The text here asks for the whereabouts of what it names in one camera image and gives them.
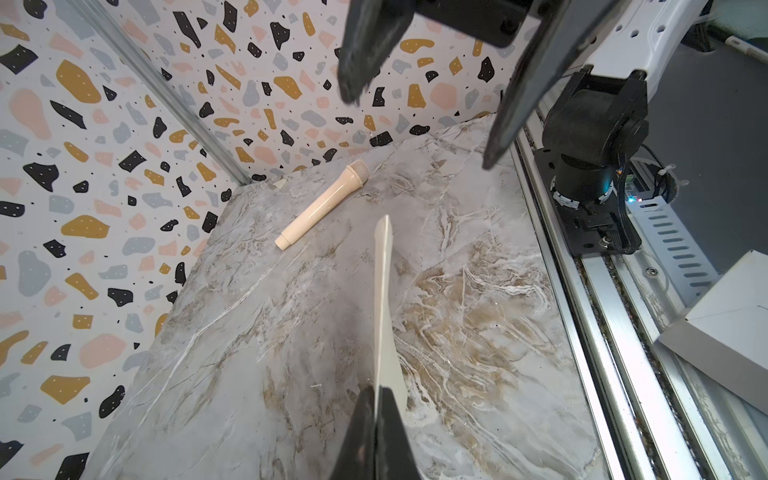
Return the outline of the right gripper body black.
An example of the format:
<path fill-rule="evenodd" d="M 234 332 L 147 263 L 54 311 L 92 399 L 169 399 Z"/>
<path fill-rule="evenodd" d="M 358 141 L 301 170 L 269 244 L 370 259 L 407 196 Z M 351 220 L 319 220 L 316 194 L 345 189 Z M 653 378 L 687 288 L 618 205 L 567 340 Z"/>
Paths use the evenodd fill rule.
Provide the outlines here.
<path fill-rule="evenodd" d="M 559 7 L 548 0 L 423 0 L 416 12 L 494 47 L 507 47 L 528 18 L 541 20 Z"/>

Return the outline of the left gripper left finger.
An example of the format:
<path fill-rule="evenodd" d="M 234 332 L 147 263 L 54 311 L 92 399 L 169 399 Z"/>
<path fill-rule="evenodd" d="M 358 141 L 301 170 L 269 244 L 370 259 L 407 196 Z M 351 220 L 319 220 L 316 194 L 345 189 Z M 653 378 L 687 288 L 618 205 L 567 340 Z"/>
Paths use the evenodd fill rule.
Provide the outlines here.
<path fill-rule="evenodd" d="M 330 480 L 375 478 L 375 427 L 375 391 L 367 386 L 358 396 Z"/>

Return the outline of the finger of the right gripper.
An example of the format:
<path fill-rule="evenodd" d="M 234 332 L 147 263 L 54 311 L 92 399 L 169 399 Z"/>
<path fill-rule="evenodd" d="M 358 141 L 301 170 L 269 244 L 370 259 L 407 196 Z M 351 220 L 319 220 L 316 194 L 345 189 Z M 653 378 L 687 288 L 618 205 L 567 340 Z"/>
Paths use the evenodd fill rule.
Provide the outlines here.
<path fill-rule="evenodd" d="M 498 163 L 544 94 L 623 9 L 619 0 L 534 3 L 531 15 L 539 18 L 540 24 L 503 94 L 483 154 L 483 169 L 490 170 Z"/>
<path fill-rule="evenodd" d="M 358 104 L 409 28 L 415 1 L 352 0 L 339 53 L 338 87 L 344 104 Z"/>

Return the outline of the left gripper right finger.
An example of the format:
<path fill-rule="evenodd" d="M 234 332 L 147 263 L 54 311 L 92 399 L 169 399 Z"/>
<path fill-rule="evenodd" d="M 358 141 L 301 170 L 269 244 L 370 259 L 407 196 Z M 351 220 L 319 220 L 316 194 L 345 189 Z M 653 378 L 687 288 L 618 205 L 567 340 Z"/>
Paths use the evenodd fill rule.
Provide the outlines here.
<path fill-rule="evenodd" d="M 375 478 L 421 480 L 393 391 L 379 388 L 375 427 Z"/>

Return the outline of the cream yellow envelope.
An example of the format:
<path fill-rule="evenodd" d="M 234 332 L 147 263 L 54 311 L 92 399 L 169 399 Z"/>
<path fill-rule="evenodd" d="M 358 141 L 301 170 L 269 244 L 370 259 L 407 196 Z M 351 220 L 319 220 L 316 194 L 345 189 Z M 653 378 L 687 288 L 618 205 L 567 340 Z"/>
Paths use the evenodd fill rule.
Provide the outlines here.
<path fill-rule="evenodd" d="M 374 385 L 377 391 L 382 388 L 391 391 L 398 413 L 403 416 L 408 394 L 394 342 L 389 303 L 392 242 L 392 224 L 390 217 L 385 215 L 375 228 Z"/>

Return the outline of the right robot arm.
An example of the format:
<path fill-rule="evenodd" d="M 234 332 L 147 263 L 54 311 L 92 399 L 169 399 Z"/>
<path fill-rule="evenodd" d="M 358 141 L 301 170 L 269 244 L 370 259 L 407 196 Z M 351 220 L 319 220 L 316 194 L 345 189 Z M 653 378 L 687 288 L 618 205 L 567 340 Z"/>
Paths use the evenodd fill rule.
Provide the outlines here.
<path fill-rule="evenodd" d="M 339 54 L 343 102 L 357 102 L 415 16 L 495 47 L 538 26 L 502 95 L 483 157 L 493 168 L 544 95 L 564 89 L 535 154 L 574 257 L 631 254 L 629 161 L 649 132 L 648 104 L 703 1 L 353 1 Z"/>

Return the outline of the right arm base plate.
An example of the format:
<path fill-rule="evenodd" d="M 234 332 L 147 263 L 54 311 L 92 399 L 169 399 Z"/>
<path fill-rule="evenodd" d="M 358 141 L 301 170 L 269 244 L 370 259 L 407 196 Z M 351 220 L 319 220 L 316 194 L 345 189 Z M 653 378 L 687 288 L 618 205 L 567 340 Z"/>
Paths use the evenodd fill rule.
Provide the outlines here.
<path fill-rule="evenodd" d="M 551 149 L 534 151 L 570 254 L 575 258 L 632 254 L 642 245 L 620 201 L 621 175 L 611 167 L 592 168 Z"/>

